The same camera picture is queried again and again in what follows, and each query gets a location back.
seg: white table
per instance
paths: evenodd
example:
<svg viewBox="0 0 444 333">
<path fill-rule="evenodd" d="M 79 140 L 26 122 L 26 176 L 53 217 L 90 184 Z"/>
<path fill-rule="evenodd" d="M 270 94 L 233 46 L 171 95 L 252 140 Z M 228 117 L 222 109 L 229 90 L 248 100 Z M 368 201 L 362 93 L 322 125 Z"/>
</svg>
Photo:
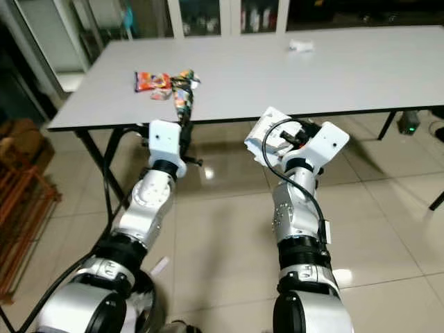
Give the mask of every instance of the white table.
<svg viewBox="0 0 444 333">
<path fill-rule="evenodd" d="M 291 39 L 314 42 L 314 52 L 290 52 Z M 188 68 L 202 80 L 195 91 L 196 123 L 256 119 L 270 105 L 298 116 L 389 111 L 382 137 L 395 111 L 444 105 L 444 28 L 112 42 L 49 129 L 76 131 L 101 167 L 89 129 L 177 120 L 171 99 L 134 93 L 134 71 L 178 74 Z M 111 185 L 118 187 L 114 180 Z"/>
</svg>

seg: orange rack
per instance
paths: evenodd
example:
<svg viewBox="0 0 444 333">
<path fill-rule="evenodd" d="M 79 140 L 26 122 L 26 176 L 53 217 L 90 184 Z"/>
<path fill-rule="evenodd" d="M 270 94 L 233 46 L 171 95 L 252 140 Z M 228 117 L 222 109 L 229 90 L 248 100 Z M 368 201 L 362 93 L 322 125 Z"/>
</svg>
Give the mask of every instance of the orange rack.
<svg viewBox="0 0 444 333">
<path fill-rule="evenodd" d="M 0 300 L 12 302 L 45 217 L 61 195 L 14 147 L 0 142 Z"/>
</svg>

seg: bottle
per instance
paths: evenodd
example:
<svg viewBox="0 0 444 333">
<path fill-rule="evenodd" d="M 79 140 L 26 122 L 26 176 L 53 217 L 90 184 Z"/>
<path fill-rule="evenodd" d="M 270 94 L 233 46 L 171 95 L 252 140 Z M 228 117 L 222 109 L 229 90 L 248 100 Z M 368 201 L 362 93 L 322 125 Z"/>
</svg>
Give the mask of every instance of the bottle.
<svg viewBox="0 0 444 333">
<path fill-rule="evenodd" d="M 269 7 L 262 13 L 262 28 L 264 30 L 268 30 L 270 28 L 270 14 L 271 9 Z"/>
<path fill-rule="evenodd" d="M 259 15 L 259 12 L 257 11 L 257 8 L 253 7 L 253 9 L 250 12 L 250 28 L 252 32 L 256 33 L 257 31 L 259 31 L 260 20 L 261 17 Z"/>
<path fill-rule="evenodd" d="M 246 25 L 247 25 L 246 11 L 245 11 L 245 7 L 242 7 L 242 11 L 241 11 L 241 31 L 242 32 L 245 31 Z"/>
</svg>

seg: black device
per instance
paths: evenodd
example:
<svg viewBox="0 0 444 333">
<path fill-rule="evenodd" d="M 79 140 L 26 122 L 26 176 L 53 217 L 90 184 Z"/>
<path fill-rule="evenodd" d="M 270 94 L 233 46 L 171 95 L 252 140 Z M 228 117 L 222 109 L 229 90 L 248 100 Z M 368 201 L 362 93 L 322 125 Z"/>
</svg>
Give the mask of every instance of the black device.
<svg viewBox="0 0 444 333">
<path fill-rule="evenodd" d="M 398 129 L 403 135 L 413 135 L 420 124 L 418 111 L 404 111 L 398 121 Z"/>
<path fill-rule="evenodd" d="M 444 109 L 443 108 L 436 108 L 435 110 L 432 110 L 432 113 L 437 116 L 438 118 L 444 119 Z M 444 127 L 441 127 L 435 131 L 435 136 L 441 140 L 441 142 L 444 142 Z"/>
</svg>

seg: black cable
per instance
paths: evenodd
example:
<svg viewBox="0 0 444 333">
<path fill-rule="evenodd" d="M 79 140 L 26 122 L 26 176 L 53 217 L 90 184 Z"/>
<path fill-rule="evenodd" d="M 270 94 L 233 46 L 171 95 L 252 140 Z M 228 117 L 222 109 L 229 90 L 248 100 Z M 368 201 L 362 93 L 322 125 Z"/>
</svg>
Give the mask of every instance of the black cable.
<svg viewBox="0 0 444 333">
<path fill-rule="evenodd" d="M 435 121 L 430 123 L 430 125 L 429 125 L 429 134 L 431 136 L 433 136 L 433 137 L 435 136 L 435 132 L 432 131 L 432 126 L 437 124 L 437 123 L 444 123 L 444 121 L 443 120 L 435 120 Z"/>
<path fill-rule="evenodd" d="M 262 141 L 262 156 L 264 157 L 264 161 L 267 165 L 267 167 L 270 169 L 271 172 L 273 172 L 277 177 L 281 178 L 282 180 L 285 180 L 286 182 L 289 182 L 292 184 L 296 189 L 302 192 L 312 203 L 314 208 L 316 209 L 316 213 L 318 214 L 319 218 L 319 229 L 318 229 L 318 235 L 320 238 L 320 241 L 324 244 L 327 243 L 327 237 L 325 234 L 325 219 L 324 215 L 322 213 L 322 209 L 318 204 L 318 201 L 312 196 L 310 192 L 308 192 L 304 187 L 299 185 L 297 182 L 293 181 L 283 173 L 280 173 L 279 171 L 276 171 L 272 166 L 270 161 L 268 160 L 266 156 L 266 140 L 270 136 L 271 132 L 273 132 L 278 126 L 282 125 L 283 123 L 289 123 L 291 121 L 298 122 L 295 119 L 288 118 L 281 121 L 278 121 L 277 123 L 273 124 L 265 133 L 264 140 Z"/>
<path fill-rule="evenodd" d="M 130 189 L 130 190 L 128 191 L 128 193 L 126 194 L 125 198 L 122 199 L 122 200 L 120 200 L 120 203 L 117 205 L 116 210 L 112 213 L 111 221 L 113 221 L 113 220 L 116 219 L 116 216 L 117 216 L 117 214 L 119 213 L 119 210 L 120 210 L 120 209 L 122 208 L 122 206 L 123 206 L 123 202 L 124 202 L 125 200 L 128 200 L 128 199 L 130 198 L 130 195 L 131 195 L 132 192 L 133 192 L 133 189 Z"/>
<path fill-rule="evenodd" d="M 89 257 L 91 256 L 91 251 L 88 252 L 88 254 L 81 257 L 79 260 L 77 260 L 75 263 L 73 263 L 65 272 L 63 272 L 56 281 L 53 282 L 53 284 L 46 290 L 44 295 L 40 298 L 38 303 L 34 306 L 34 309 L 29 314 L 28 318 L 25 320 L 23 325 L 19 328 L 17 333 L 25 333 L 26 330 L 29 328 L 35 317 L 38 315 L 40 310 L 43 308 L 44 304 L 47 302 L 49 297 L 52 295 L 52 293 L 57 289 L 57 287 L 62 283 L 69 274 L 72 273 L 76 268 L 78 268 L 83 262 L 85 262 Z"/>
<path fill-rule="evenodd" d="M 8 317 L 5 314 L 5 311 L 0 307 L 0 317 L 3 319 L 4 323 L 6 324 L 6 327 L 8 328 L 9 332 L 11 333 L 17 333 L 16 330 L 14 330 L 14 327 L 12 326 L 11 322 L 9 321 Z"/>
<path fill-rule="evenodd" d="M 106 227 L 103 230 L 101 236 L 99 237 L 99 240 L 103 239 L 109 235 L 109 233 L 111 232 L 111 228 L 112 228 L 112 222 L 114 221 L 114 219 L 115 219 L 117 213 L 119 212 L 121 206 L 123 205 L 123 203 L 128 200 L 129 195 L 131 194 L 131 191 L 129 191 L 129 193 L 120 200 L 120 202 L 117 206 L 117 209 L 114 213 L 112 211 L 112 206 L 111 206 L 110 185 L 109 185 L 109 180 L 108 180 L 108 170 L 110 168 L 109 160 L 112 160 L 112 158 L 114 157 L 114 154 L 117 149 L 117 145 L 119 144 L 121 138 L 126 133 L 129 133 L 129 132 L 136 132 L 136 133 L 141 134 L 142 130 L 140 127 L 141 126 L 129 127 L 129 128 L 125 128 L 124 130 L 120 130 L 119 132 L 112 133 L 111 134 L 112 139 L 110 139 L 110 142 L 108 142 L 108 145 L 106 147 L 105 155 L 103 157 L 102 174 L 103 174 L 103 190 L 105 193 L 105 205 L 106 205 L 106 214 L 107 214 L 108 222 L 107 222 Z"/>
</svg>

